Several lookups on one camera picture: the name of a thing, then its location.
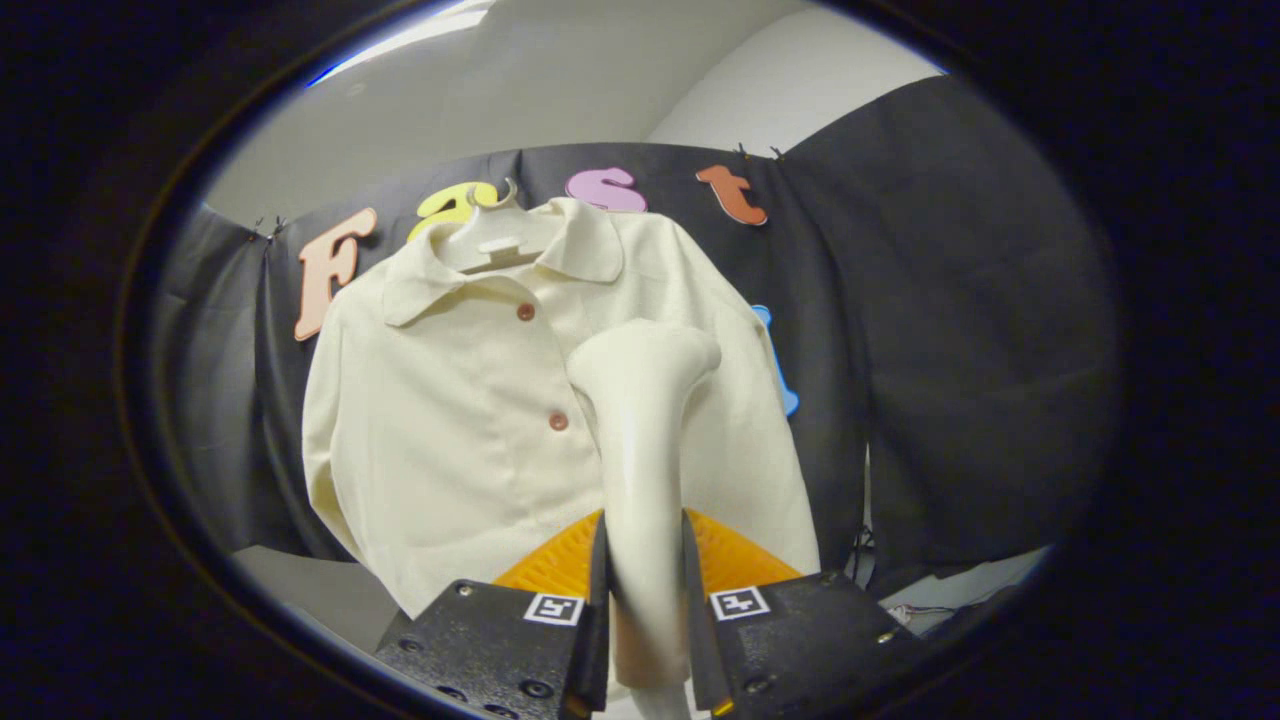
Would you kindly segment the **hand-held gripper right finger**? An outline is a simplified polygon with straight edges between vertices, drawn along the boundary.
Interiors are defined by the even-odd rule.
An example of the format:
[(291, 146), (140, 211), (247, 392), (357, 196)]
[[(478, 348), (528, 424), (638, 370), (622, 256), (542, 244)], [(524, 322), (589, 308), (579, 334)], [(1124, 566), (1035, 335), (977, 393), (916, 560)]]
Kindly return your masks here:
[(801, 574), (690, 509), (682, 530), (692, 688), (713, 719), (851, 719), (924, 657), (841, 571)]

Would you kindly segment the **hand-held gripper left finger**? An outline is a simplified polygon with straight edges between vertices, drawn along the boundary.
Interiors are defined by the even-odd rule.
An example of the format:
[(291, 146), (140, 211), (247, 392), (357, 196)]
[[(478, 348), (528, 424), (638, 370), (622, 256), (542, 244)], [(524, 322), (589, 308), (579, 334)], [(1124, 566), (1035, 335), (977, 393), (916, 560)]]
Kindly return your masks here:
[(458, 579), (379, 662), (485, 719), (590, 719), (607, 705), (611, 560), (588, 514), (493, 582)]

